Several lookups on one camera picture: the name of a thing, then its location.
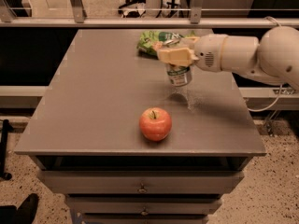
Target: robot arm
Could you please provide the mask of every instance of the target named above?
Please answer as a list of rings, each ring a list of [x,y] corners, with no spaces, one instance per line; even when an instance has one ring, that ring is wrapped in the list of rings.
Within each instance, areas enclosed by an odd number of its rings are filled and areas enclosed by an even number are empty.
[[[211,72],[229,71],[269,85],[289,83],[299,91],[298,44],[297,30],[276,27],[260,43],[256,37],[205,35],[184,48],[158,50],[158,58],[175,65],[194,63]]]

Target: desk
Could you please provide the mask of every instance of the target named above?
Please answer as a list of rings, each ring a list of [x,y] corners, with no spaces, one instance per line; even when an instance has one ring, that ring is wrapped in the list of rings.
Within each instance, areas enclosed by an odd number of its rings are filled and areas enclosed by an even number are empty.
[[[262,140],[232,74],[194,67],[176,89],[162,63],[138,54],[141,33],[78,31],[15,151],[85,220],[206,223],[249,160],[265,154]],[[138,128],[151,106],[173,119],[159,144]]]

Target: drawer handle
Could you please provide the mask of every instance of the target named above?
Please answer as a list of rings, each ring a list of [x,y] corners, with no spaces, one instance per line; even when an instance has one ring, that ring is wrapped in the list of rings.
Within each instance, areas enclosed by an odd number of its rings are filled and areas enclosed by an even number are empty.
[[[146,208],[143,209],[143,211],[140,213],[142,216],[147,216],[149,212],[147,211]]]
[[[141,184],[141,188],[138,190],[139,193],[147,193],[148,190],[144,188],[144,185]]]

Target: silver can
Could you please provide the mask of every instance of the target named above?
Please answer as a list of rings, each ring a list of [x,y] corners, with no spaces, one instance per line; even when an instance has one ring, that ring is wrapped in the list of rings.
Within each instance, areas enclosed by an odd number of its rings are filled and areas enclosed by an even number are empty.
[[[192,73],[189,66],[167,64],[166,70],[170,83],[174,86],[185,86],[192,81]]]

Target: apple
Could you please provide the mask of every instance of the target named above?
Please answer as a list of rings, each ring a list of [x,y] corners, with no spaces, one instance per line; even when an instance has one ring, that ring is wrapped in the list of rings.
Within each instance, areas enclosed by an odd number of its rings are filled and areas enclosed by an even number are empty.
[[[143,135],[151,141],[165,139],[172,127],[168,112],[159,107],[148,108],[139,119],[139,128]]]

